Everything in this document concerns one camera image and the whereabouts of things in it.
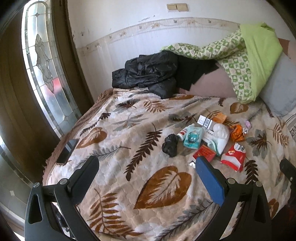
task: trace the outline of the black puffer jacket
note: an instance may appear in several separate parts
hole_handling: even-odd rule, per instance
[[[131,89],[145,88],[160,96],[161,99],[172,97],[176,91],[174,75],[178,68],[178,57],[170,51],[152,55],[140,55],[128,60],[124,69],[112,72],[112,87]]]

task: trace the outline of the leaded glass pattern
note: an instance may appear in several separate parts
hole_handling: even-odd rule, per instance
[[[22,48],[35,97],[59,138],[71,130],[81,113],[59,60],[53,35],[50,0],[31,0],[22,17]]]

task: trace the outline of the green quilt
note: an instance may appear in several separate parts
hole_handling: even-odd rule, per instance
[[[241,25],[226,38],[204,47],[177,43],[163,50],[193,59],[216,59],[231,79],[239,102],[246,104],[255,101],[264,87],[282,47],[274,29],[263,23]]]

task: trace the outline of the white bottle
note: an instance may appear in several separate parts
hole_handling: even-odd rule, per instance
[[[189,126],[186,126],[182,131],[180,131],[176,136],[179,137],[179,139],[181,141],[184,141],[185,140],[185,137],[186,137],[186,133],[187,131],[190,129],[191,126],[194,126],[194,123],[189,125]]]

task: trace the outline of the gray pillow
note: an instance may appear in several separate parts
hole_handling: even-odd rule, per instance
[[[284,53],[281,53],[259,96],[279,117],[296,106],[296,66]]]

